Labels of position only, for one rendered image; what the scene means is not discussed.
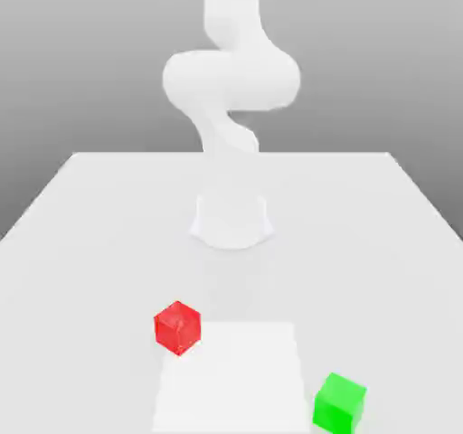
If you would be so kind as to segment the small red cube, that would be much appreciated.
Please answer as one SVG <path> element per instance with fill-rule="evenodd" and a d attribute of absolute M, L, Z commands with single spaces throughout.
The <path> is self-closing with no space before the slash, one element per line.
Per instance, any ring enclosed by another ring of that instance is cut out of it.
<path fill-rule="evenodd" d="M 201 339 L 201 314 L 175 301 L 154 316 L 156 341 L 180 356 Z"/>

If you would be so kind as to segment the small green cube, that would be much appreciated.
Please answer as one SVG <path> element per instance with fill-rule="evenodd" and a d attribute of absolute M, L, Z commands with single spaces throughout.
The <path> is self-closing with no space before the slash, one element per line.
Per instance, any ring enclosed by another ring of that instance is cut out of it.
<path fill-rule="evenodd" d="M 313 423 L 331 434 L 354 434 L 364 412 L 367 388 L 330 373 L 314 399 Z"/>

